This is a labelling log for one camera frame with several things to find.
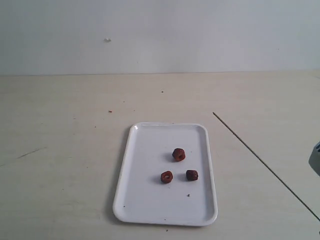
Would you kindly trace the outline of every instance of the tray rim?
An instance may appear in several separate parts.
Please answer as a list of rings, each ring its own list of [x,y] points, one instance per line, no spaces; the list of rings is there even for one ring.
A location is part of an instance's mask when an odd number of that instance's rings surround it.
[[[213,215],[210,219],[206,220],[206,221],[201,221],[199,223],[170,223],[170,222],[146,222],[146,221],[134,221],[134,220],[127,220],[126,218],[122,217],[116,208],[116,202],[119,196],[119,189],[122,183],[122,175],[123,175],[123,171],[124,171],[124,167],[126,165],[127,162],[127,155],[128,155],[128,146],[130,144],[130,139],[132,138],[133,132],[136,130],[136,127],[138,127],[139,125],[161,125],[161,126],[172,126],[172,125],[179,125],[179,126],[195,126],[195,127],[199,127],[202,128],[204,130],[205,133],[205,141],[206,141],[206,147],[207,147],[207,155],[208,155],[208,161],[209,161],[209,173],[210,173],[210,181],[211,181],[211,190],[212,190],[212,197],[213,197]],[[213,163],[212,163],[212,159],[211,159],[211,151],[210,151],[210,144],[209,144],[209,134],[207,129],[198,123],[168,123],[168,122],[151,122],[151,121],[141,121],[141,122],[137,122],[135,124],[133,124],[130,127],[129,130],[129,134],[128,134],[128,138],[126,141],[126,145],[125,145],[125,150],[124,150],[124,154],[123,154],[123,159],[122,159],[122,164],[121,164],[121,168],[120,168],[120,173],[119,173],[119,177],[118,177],[118,181],[116,184],[116,189],[115,189],[115,194],[114,194],[114,199],[113,199],[113,204],[112,204],[112,211],[114,216],[124,222],[124,223],[136,223],[136,224],[156,224],[156,225],[176,225],[176,226],[194,226],[194,227],[203,227],[203,226],[208,226],[211,225],[218,217],[218,205],[217,205],[217,193],[216,193],[216,187],[215,187],[215,180],[214,180],[214,171],[213,171]]]

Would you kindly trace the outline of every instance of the white wall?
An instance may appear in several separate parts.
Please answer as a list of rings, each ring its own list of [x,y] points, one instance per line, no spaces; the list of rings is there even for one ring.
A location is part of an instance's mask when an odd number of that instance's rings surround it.
[[[0,75],[315,68],[320,0],[0,0]]]

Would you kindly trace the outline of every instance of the plastic tray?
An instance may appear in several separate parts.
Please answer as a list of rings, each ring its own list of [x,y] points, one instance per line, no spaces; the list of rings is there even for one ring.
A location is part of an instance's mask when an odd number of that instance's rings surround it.
[[[186,158],[177,162],[175,148]],[[198,180],[188,181],[187,170]],[[161,173],[171,171],[164,184]],[[192,123],[140,122],[130,129],[113,202],[115,216],[130,223],[206,226],[218,215],[207,130]]]

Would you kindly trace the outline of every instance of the reddish-brown object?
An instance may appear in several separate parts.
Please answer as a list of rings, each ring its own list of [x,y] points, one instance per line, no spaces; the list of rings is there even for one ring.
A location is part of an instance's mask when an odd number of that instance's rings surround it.
[[[186,179],[188,179],[189,181],[198,180],[198,172],[196,170],[187,170],[185,175]]]
[[[186,158],[186,154],[185,154],[185,150],[183,150],[182,148],[176,148],[173,153],[172,153],[172,157],[177,161],[180,162],[183,159]]]
[[[165,171],[161,174],[161,182],[163,182],[164,184],[170,183],[173,178],[174,176],[172,175],[171,171]]]

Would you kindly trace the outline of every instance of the white table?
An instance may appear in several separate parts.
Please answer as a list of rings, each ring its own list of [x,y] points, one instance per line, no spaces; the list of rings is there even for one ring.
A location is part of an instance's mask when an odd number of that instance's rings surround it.
[[[260,79],[268,75],[300,83],[309,74],[1,77],[0,239],[319,239],[318,220],[212,114],[240,130],[236,117],[251,104],[239,100],[255,94],[254,79],[266,88]],[[142,121],[207,128],[219,209],[214,224],[116,220],[112,202],[128,128]],[[249,133],[254,135],[255,126],[243,128],[254,142]],[[301,197],[310,199],[311,193]]]

